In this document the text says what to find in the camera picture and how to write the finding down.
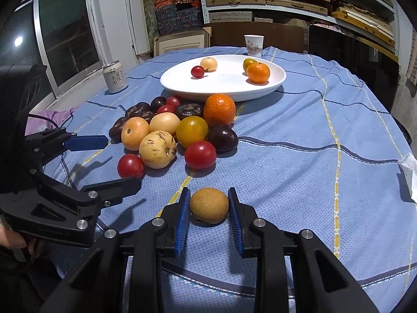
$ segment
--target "blue tablecloth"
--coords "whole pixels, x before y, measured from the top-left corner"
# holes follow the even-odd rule
[[[218,54],[245,55],[246,49],[210,47],[158,56],[132,70],[121,93],[110,95],[104,88],[80,106],[67,128],[79,135],[107,135],[127,108],[164,93],[159,79],[168,68]],[[365,83],[336,62],[272,47],[262,55],[282,66],[287,79],[270,95],[237,105],[237,153],[218,158],[209,173],[192,173],[178,154],[170,168],[147,170],[138,194],[103,209],[100,219],[120,232],[136,230],[176,201],[184,186],[191,193],[203,187],[227,193],[235,187],[241,202],[277,227],[312,229],[380,312],[390,312],[417,269],[417,211],[397,163],[410,148]],[[66,152],[45,172],[80,189],[118,178],[123,154],[122,144]],[[51,258],[64,275],[83,252],[54,245]],[[167,312],[252,312],[256,261],[239,258],[228,221],[212,228],[191,224],[186,251],[166,261]],[[292,287],[289,278],[294,311]]]

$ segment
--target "white tissue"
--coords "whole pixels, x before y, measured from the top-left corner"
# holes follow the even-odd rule
[[[417,160],[414,155],[408,153],[398,160],[398,164],[404,172],[411,199],[417,203]]]

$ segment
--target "wall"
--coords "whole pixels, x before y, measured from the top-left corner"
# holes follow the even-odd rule
[[[125,72],[138,65],[126,12],[126,0],[99,0],[103,27],[113,60],[120,60]],[[149,41],[143,13],[142,0],[131,0],[133,26],[138,53],[148,51]]]

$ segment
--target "oval plate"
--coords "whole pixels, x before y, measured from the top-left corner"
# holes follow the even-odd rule
[[[233,101],[246,101],[272,93],[286,79],[285,70],[277,64],[247,55],[213,55],[217,61],[215,72],[205,73],[200,79],[191,75],[191,69],[199,66],[203,57],[179,63],[161,76],[161,84],[173,93],[187,100],[205,101],[213,94],[226,94]],[[251,58],[267,64],[271,76],[264,83],[253,83],[243,70],[243,61]]]

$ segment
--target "cherry tomato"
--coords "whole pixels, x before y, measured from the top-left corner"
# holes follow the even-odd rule
[[[159,109],[156,111],[157,114],[161,114],[161,113],[174,113],[177,110],[176,107],[172,106],[172,105],[163,105],[161,107],[159,107]]]
[[[121,178],[141,178],[144,174],[142,159],[135,154],[124,155],[117,164],[117,172]]]
[[[178,96],[170,96],[166,99],[166,105],[172,105],[177,108],[181,104],[181,99]]]
[[[197,141],[188,146],[184,158],[191,169],[206,169],[214,165],[216,149],[208,141]]]
[[[197,79],[201,78],[204,76],[204,68],[201,66],[195,66],[192,68],[191,70],[191,75],[193,77],[196,77]]]

